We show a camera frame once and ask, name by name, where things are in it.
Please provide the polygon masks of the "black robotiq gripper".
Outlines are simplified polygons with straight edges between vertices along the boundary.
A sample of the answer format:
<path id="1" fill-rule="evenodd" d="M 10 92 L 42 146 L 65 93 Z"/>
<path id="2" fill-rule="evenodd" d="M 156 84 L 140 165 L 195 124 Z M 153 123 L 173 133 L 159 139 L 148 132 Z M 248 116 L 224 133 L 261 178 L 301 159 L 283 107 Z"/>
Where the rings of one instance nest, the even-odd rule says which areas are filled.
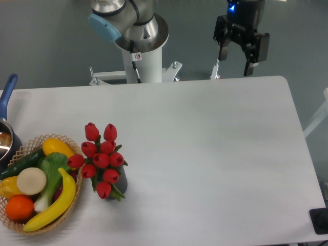
<path id="1" fill-rule="evenodd" d="M 219 45 L 218 60 L 227 58 L 230 41 L 246 45 L 244 76 L 252 75 L 254 67 L 267 59 L 270 34 L 257 31 L 264 5 L 265 1 L 228 1 L 227 14 L 216 21 L 213 40 Z"/>

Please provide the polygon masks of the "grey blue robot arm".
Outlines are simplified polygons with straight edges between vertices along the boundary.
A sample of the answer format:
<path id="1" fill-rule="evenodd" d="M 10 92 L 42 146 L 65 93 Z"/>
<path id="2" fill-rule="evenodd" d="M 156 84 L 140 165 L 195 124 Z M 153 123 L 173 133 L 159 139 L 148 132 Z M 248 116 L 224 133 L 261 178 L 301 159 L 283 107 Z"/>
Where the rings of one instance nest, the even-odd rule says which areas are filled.
<path id="1" fill-rule="evenodd" d="M 238 44 L 245 54 L 244 76 L 253 73 L 254 66 L 266 60 L 270 42 L 268 33 L 259 33 L 264 1 L 228 1 L 227 12 L 216 20 L 213 39 L 219 45 L 217 61 L 227 58 L 229 43 Z M 166 21 L 154 12 L 153 1 L 91 1 L 88 20 L 92 28 L 105 40 L 116 43 L 126 56 L 126 74 L 132 82 L 140 83 L 141 65 L 147 72 L 161 71 L 147 58 L 148 54 L 162 54 L 162 46 L 169 37 Z"/>

